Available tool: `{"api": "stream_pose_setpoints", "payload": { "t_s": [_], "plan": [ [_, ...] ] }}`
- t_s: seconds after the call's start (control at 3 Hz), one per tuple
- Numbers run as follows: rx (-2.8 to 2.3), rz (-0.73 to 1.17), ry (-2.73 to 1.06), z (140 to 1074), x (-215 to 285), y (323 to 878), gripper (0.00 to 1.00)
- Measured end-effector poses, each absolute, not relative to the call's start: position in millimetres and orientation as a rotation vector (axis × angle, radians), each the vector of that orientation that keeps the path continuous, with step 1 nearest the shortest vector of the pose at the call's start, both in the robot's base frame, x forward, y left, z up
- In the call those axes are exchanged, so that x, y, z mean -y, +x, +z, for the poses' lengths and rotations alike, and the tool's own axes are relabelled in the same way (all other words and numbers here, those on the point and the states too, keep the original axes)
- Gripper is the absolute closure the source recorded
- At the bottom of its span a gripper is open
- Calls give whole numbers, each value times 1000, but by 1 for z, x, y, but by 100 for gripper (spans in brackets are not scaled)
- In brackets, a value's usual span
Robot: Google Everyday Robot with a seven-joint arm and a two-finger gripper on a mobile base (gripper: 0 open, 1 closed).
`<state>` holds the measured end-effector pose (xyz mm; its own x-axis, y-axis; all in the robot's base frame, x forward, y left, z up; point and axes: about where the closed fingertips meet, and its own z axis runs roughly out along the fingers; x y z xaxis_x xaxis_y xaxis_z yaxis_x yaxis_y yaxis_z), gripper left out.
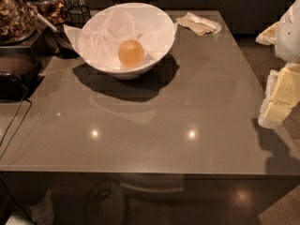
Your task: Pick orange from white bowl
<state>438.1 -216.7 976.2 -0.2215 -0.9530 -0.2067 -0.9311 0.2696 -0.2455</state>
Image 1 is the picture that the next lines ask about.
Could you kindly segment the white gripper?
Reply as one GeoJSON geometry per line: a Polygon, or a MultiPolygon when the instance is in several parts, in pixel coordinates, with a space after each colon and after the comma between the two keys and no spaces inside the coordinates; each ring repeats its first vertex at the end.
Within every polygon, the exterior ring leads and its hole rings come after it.
{"type": "Polygon", "coordinates": [[[287,63],[280,71],[271,70],[258,124],[275,129],[300,102],[300,0],[256,37],[262,45],[274,45],[276,56],[287,63]]]}

